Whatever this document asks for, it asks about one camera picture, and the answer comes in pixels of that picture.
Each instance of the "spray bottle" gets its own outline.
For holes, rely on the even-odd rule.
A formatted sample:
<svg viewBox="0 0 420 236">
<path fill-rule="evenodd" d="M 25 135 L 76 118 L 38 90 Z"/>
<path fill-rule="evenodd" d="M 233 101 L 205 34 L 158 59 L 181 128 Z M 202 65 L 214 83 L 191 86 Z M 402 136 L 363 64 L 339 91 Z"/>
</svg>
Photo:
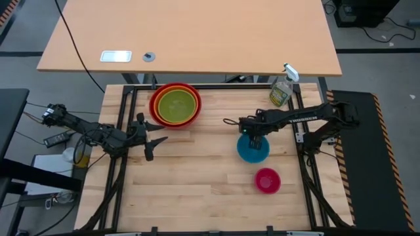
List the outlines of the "spray bottle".
<svg viewBox="0 0 420 236">
<path fill-rule="evenodd" d="M 299 81 L 299 73 L 290 66 L 289 64 L 284 64 L 284 71 L 286 71 L 286 76 L 284 77 L 284 81 L 274 82 L 272 86 L 272 90 L 270 93 L 270 100 L 271 102 L 281 107 L 287 103 L 290 99 L 290 96 L 293 93 L 293 83 Z"/>
</svg>

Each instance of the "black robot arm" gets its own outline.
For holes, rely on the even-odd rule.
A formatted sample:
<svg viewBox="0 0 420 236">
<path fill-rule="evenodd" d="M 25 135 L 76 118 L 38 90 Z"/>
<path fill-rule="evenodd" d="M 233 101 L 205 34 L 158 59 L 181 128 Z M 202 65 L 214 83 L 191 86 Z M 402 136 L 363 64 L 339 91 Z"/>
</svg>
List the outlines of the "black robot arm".
<svg viewBox="0 0 420 236">
<path fill-rule="evenodd" d="M 239 125 L 239 132 L 249 135 L 249 147 L 260 149 L 262 136 L 277 132 L 287 124 L 315 120 L 328 122 L 317 131 L 304 134 L 304 148 L 307 152 L 317 151 L 323 140 L 335 136 L 343 128 L 357 127 L 359 123 L 356 108 L 346 102 L 328 102 L 292 111 L 257 109 L 255 115 L 240 117 L 239 123 L 229 119 L 224 122 Z"/>
<path fill-rule="evenodd" d="M 164 127 L 144 121 L 143 113 L 137 114 L 137 121 L 129 124 L 127 132 L 123 132 L 113 125 L 80 119 L 68 113 L 66 106 L 62 104 L 49 104 L 42 118 L 44 125 L 68 127 L 82 134 L 87 145 L 99 145 L 104 149 L 104 152 L 114 157 L 121 157 L 128 148 L 144 145 L 146 160 L 152 161 L 153 149 L 167 139 L 167 137 L 163 137 L 148 141 L 146 131 L 159 130 Z"/>
</svg>

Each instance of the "blue bowl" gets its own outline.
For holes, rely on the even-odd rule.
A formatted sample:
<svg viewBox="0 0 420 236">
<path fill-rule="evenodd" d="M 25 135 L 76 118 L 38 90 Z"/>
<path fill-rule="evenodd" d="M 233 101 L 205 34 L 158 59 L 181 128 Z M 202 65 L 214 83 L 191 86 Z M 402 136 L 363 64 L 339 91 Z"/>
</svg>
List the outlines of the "blue bowl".
<svg viewBox="0 0 420 236">
<path fill-rule="evenodd" d="M 261 138 L 261 149 L 252 149 L 249 147 L 249 136 L 242 134 L 236 144 L 239 156 L 248 163 L 260 163 L 265 160 L 270 153 L 270 144 L 268 140 L 263 136 Z"/>
</svg>

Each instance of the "orange striped edge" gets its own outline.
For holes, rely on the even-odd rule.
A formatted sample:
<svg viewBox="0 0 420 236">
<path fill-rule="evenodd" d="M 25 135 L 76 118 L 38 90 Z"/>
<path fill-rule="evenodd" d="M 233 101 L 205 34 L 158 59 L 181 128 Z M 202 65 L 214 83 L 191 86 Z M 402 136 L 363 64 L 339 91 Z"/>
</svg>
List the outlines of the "orange striped edge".
<svg viewBox="0 0 420 236">
<path fill-rule="evenodd" d="M 327 91 L 327 99 L 328 101 L 334 101 L 334 94 L 330 90 Z M 343 152 L 343 147 L 341 145 L 340 136 L 337 138 L 334 150 L 335 150 L 335 156 L 337 157 L 337 163 L 340 170 L 341 181 L 343 182 L 344 192 L 346 193 L 346 197 L 347 197 L 348 209 L 350 210 L 353 224 L 356 224 L 356 220 L 354 218 L 354 210 L 353 210 L 350 186 L 348 184 L 346 161 L 344 159 L 344 152 Z"/>
<path fill-rule="evenodd" d="M 379 122 L 381 124 L 383 138 L 384 138 L 385 143 L 387 145 L 389 161 L 391 163 L 392 171 L 394 172 L 394 177 L 395 177 L 395 182 L 396 182 L 396 185 L 397 185 L 397 188 L 398 188 L 398 192 L 400 193 L 402 207 L 403 207 L 404 211 L 406 212 L 407 224 L 408 224 L 408 227 L 410 228 L 411 231 L 415 231 L 415 228 L 414 228 L 414 225 L 413 225 L 413 220 L 411 219 L 410 211 L 408 209 L 406 196 L 404 194 L 404 189 L 402 187 L 400 173 L 398 171 L 398 167 L 396 166 L 396 161 L 395 161 L 395 158 L 394 158 L 394 152 L 392 151 L 391 142 L 389 141 L 388 130 L 387 130 L 387 127 L 385 126 L 385 122 L 383 120 L 382 110 L 381 110 L 380 105 L 379 105 L 379 99 L 375 94 L 372 94 L 372 95 L 373 95 L 373 99 L 375 100 L 376 110 L 378 111 L 378 118 L 379 118 Z"/>
<path fill-rule="evenodd" d="M 9 3 L 5 11 L 0 16 L 0 27 L 3 26 L 5 22 L 7 21 L 7 18 L 9 18 L 12 15 L 13 10 L 17 6 L 18 3 L 19 3 L 18 0 L 13 0 Z"/>
</svg>

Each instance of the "wooden tabletop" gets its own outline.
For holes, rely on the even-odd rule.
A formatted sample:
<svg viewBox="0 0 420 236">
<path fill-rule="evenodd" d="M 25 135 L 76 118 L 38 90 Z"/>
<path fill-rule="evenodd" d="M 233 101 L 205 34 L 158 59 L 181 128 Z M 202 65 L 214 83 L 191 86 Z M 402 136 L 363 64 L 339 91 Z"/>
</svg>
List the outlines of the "wooden tabletop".
<svg viewBox="0 0 420 236">
<path fill-rule="evenodd" d="M 107 87 L 99 122 L 116 124 L 122 88 Z M 301 88 L 305 106 L 321 103 L 316 84 L 301 84 Z M 154 150 L 153 161 L 145 160 L 142 146 L 130 149 L 118 230 L 150 231 L 152 226 L 158 226 L 160 231 L 262 231 L 269 225 L 275 230 L 310 229 L 291 126 L 267 136 L 270 142 L 267 160 L 249 164 L 236 151 L 238 127 L 222 122 L 225 117 L 252 115 L 257 108 L 275 108 L 268 100 L 269 90 L 199 93 L 202 110 L 191 127 L 149 133 L 150 138 L 169 137 Z M 138 92 L 136 113 L 143 112 L 154 123 L 148 112 L 151 95 L 149 90 Z M 309 122 L 309 127 L 315 130 L 323 123 Z M 334 155 L 332 146 L 323 145 L 321 150 Z M 102 154 L 100 148 L 94 148 L 91 162 Z M 316 158 L 324 196 L 342 219 L 351 224 L 337 161 L 325 154 Z M 84 225 L 100 204 L 109 162 L 109 158 L 103 158 L 89 169 L 75 228 Z M 277 194 L 263 195 L 254 187 L 253 175 L 262 167 L 278 171 L 282 186 Z M 321 225 L 318 204 L 314 197 L 313 200 Z M 110 226 L 112 210 L 108 212 Z"/>
<path fill-rule="evenodd" d="M 320 0 L 68 0 L 64 17 L 90 71 L 341 76 Z M 133 57 L 101 62 L 104 50 Z M 62 19 L 37 68 L 83 71 Z"/>
</svg>

